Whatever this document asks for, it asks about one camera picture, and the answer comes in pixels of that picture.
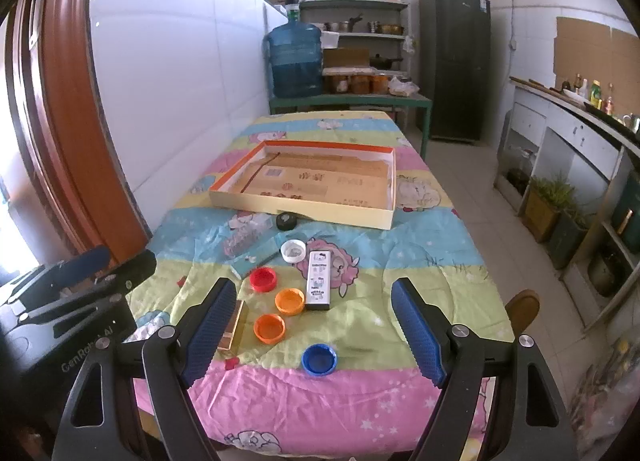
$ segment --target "potted plant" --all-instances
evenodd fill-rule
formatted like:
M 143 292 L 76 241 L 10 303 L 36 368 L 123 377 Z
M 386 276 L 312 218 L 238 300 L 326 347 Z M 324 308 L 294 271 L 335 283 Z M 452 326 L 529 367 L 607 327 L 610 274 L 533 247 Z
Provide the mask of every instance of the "potted plant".
M 577 203 L 572 202 L 562 210 L 546 247 L 555 269 L 569 264 L 588 229 L 587 217 Z
M 560 175 L 552 180 L 531 178 L 523 222 L 537 242 L 548 240 L 560 211 L 572 202 L 573 196 L 574 187 Z

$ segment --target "green table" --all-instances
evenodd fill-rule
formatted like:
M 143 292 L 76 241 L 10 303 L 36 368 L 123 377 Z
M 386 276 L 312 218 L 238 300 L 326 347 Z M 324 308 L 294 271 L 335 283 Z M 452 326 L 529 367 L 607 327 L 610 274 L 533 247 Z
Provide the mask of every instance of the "green table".
M 292 109 L 294 112 L 308 111 L 311 106 L 392 106 L 392 107 L 415 107 L 422 110 L 422 142 L 420 143 L 420 156 L 425 159 L 427 152 L 427 141 L 429 139 L 429 128 L 431 125 L 431 102 L 430 99 L 422 95 L 411 95 L 409 97 L 393 95 L 316 95 L 302 98 L 271 98 L 269 108 L 271 114 L 276 114 L 283 110 Z

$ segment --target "kettle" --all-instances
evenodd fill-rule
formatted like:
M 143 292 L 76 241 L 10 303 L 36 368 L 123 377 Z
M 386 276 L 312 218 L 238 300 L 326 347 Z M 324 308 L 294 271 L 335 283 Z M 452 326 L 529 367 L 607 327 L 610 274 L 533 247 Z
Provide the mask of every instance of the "kettle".
M 640 116 L 631 113 L 630 115 L 624 115 L 622 117 L 622 123 L 625 124 L 625 127 L 628 127 L 634 133 L 638 132 L 640 129 Z

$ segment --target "blue stripe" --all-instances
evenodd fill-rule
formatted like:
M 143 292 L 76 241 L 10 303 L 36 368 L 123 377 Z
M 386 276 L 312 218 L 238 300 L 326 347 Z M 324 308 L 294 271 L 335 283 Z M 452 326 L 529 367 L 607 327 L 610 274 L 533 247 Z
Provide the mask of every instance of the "blue stripe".
M 226 249 L 238 230 L 231 230 L 228 221 L 235 210 L 217 208 L 180 208 L 171 210 L 148 248 L 160 259 L 178 259 L 195 263 L 228 264 L 235 256 Z M 257 236 L 239 255 L 251 255 L 252 250 L 281 232 L 275 227 Z M 482 257 L 469 237 L 462 221 L 450 208 L 436 207 L 424 212 L 394 214 L 390 230 L 376 230 L 331 223 L 302 220 L 289 232 L 288 238 L 308 241 L 314 237 L 334 243 L 351 257 L 359 257 L 358 267 L 406 268 L 427 266 L 481 265 Z M 276 255 L 268 264 L 284 266 Z
M 345 120 L 343 118 L 309 118 L 307 120 L 293 120 L 291 122 L 268 122 L 265 124 L 252 124 L 240 133 L 240 136 L 250 136 L 258 133 L 297 133 L 302 131 L 318 131 L 325 129 L 325 124 L 341 124 L 337 131 L 398 131 L 398 126 L 393 120 L 370 120 L 368 118 Z

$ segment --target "white bottle cap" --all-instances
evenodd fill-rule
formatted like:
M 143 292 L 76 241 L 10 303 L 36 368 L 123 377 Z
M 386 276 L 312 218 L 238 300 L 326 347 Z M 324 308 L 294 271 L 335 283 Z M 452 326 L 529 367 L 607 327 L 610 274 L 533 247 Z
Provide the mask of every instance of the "white bottle cap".
M 296 264 L 304 261 L 306 256 L 306 245 L 297 239 L 285 241 L 280 247 L 282 258 L 289 264 Z

